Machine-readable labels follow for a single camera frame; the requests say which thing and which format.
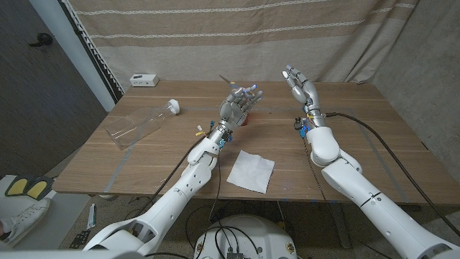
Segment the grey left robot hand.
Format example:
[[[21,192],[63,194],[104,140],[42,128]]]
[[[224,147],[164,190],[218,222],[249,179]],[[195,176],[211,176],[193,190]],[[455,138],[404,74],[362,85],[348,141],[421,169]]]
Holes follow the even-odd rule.
[[[219,114],[220,121],[216,129],[208,136],[208,139],[219,144],[221,140],[229,141],[231,133],[243,125],[249,111],[262,98],[263,92],[257,90],[257,85],[244,88],[233,83],[231,93],[222,102]]]

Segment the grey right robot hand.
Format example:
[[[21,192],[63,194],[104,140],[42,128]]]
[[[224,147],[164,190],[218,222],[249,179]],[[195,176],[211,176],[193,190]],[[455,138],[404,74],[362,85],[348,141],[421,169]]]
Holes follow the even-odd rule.
[[[303,105],[303,110],[313,127],[325,127],[325,118],[321,112],[318,92],[314,84],[298,69],[287,65],[282,75],[291,89],[295,100]]]

